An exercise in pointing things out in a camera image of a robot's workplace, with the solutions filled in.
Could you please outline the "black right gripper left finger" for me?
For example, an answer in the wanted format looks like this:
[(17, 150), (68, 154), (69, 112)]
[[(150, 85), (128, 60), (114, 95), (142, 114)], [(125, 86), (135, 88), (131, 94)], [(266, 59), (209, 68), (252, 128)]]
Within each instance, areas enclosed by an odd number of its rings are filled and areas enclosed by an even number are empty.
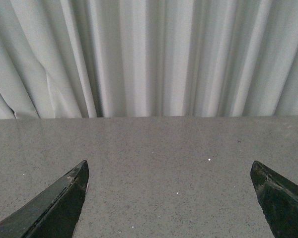
[(86, 160), (0, 221), (0, 238), (71, 238), (88, 187)]

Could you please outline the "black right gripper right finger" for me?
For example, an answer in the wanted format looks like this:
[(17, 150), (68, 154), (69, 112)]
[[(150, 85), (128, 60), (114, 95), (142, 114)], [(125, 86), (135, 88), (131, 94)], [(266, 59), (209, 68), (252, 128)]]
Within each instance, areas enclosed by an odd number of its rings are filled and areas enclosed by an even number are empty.
[(259, 161), (250, 177), (273, 236), (298, 238), (298, 185)]

